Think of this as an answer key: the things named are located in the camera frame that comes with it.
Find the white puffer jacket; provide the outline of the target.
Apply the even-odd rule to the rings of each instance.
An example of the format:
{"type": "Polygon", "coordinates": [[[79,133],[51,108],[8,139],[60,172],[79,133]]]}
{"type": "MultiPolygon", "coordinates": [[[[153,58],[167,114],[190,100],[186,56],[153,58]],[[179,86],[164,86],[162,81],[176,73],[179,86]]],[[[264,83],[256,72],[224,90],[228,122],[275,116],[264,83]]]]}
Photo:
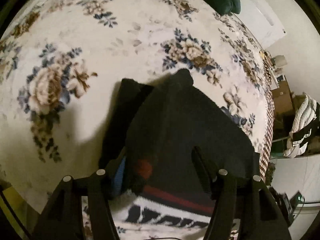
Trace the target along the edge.
{"type": "Polygon", "coordinates": [[[302,128],[304,128],[313,121],[319,123],[319,103],[306,93],[303,93],[300,96],[295,96],[294,99],[295,98],[303,99],[303,101],[296,111],[292,128],[289,132],[289,137],[287,139],[286,150],[283,153],[283,156],[287,158],[295,158],[299,155],[303,155],[308,148],[309,142],[303,145],[302,147],[293,146],[292,134],[300,131],[302,128]]]}

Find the black white-sleeved sweater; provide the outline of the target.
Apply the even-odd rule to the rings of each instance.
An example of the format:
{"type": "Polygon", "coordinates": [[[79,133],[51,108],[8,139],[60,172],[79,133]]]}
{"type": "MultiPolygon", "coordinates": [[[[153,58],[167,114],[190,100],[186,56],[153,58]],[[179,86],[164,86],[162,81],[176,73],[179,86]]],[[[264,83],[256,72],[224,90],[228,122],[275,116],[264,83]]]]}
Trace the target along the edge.
{"type": "Polygon", "coordinates": [[[155,86],[123,79],[103,139],[113,168],[116,222],[205,227],[220,194],[219,170],[237,178],[235,217],[251,201],[245,180],[259,155],[242,129],[180,69],[155,86]]]}

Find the brown cardboard box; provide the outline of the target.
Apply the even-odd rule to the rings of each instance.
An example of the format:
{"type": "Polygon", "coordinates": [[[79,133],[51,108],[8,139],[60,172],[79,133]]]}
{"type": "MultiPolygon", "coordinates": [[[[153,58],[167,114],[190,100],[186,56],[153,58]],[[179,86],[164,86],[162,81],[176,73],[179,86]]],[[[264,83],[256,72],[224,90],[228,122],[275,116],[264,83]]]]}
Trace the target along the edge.
{"type": "Polygon", "coordinates": [[[280,81],[279,88],[272,90],[275,117],[293,115],[295,109],[292,103],[292,95],[287,81],[280,81]]]}

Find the brown checkered bed sheet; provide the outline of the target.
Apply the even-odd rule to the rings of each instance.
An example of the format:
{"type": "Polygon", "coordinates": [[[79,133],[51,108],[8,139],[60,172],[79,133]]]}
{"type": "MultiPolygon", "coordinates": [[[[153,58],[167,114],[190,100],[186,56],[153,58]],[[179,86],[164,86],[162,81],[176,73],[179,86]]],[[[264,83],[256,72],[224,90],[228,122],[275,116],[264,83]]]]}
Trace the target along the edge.
{"type": "Polygon", "coordinates": [[[265,181],[266,172],[268,168],[268,161],[271,155],[271,146],[273,139],[273,122],[274,122],[274,101],[272,92],[269,89],[266,92],[266,129],[263,143],[263,151],[260,154],[260,177],[265,181]]]}

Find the floral bed quilt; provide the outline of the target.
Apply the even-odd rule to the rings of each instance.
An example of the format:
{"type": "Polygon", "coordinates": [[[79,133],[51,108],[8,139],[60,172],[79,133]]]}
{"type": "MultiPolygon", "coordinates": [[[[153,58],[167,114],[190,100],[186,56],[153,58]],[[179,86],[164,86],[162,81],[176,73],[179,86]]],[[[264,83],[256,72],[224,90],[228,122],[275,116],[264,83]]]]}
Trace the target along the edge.
{"type": "Polygon", "coordinates": [[[181,68],[261,154],[271,81],[237,16],[203,0],[29,0],[1,38],[1,179],[40,213],[64,175],[97,169],[121,80],[181,68]]]}

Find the black white-striped garment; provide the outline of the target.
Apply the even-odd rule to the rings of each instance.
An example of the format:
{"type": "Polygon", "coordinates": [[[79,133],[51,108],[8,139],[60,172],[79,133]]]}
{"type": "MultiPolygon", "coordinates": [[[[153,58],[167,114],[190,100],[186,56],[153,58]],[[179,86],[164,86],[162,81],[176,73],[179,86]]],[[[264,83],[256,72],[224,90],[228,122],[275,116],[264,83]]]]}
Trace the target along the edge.
{"type": "Polygon", "coordinates": [[[311,122],[300,131],[295,132],[292,134],[292,144],[293,146],[302,147],[306,143],[308,143],[318,131],[319,123],[318,122],[311,122]]]}

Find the beige bedside lamp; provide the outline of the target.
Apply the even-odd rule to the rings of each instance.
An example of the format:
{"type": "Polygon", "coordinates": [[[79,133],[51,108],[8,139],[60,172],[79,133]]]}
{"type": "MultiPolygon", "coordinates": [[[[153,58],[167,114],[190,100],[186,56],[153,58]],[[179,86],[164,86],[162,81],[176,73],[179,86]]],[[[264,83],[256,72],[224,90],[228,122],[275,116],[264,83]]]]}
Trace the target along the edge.
{"type": "Polygon", "coordinates": [[[287,65],[287,60],[284,55],[277,55],[273,59],[274,59],[274,65],[277,68],[281,68],[281,67],[287,65]]]}

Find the white bed headboard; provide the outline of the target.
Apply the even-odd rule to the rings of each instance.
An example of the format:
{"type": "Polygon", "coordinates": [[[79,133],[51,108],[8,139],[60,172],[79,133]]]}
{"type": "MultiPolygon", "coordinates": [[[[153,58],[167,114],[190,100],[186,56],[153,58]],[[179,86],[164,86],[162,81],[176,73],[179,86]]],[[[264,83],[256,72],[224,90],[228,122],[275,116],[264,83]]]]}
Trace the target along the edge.
{"type": "Polygon", "coordinates": [[[264,49],[286,36],[283,24],[265,0],[240,0],[240,4],[237,17],[264,49]]]}

